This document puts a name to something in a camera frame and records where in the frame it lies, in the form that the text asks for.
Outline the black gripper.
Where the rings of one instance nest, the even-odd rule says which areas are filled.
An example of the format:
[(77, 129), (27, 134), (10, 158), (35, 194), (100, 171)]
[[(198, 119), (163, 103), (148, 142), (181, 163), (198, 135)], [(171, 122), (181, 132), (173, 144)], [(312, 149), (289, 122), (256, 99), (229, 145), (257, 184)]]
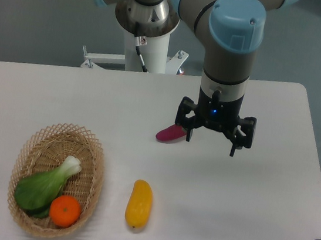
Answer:
[(198, 104), (189, 97), (183, 97), (177, 110), (175, 124), (186, 132), (187, 142), (191, 140), (193, 130), (200, 127), (223, 132), (232, 143), (229, 156), (233, 157), (236, 150), (250, 149), (255, 135), (257, 119), (239, 117), (243, 98), (244, 96), (235, 101), (218, 101), (213, 104), (212, 99), (200, 89)]

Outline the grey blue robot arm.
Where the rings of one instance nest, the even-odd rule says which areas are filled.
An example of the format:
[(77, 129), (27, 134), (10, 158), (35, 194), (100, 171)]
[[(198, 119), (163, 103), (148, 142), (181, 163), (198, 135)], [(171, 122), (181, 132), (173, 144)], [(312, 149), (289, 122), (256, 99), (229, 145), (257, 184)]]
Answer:
[(128, 71), (166, 73), (171, 33), (184, 22), (205, 49), (198, 100), (184, 97), (175, 128), (189, 140), (194, 129), (222, 133), (232, 150), (251, 148), (257, 120), (239, 112), (266, 13), (298, 0), (95, 0), (115, 5), (124, 30)]

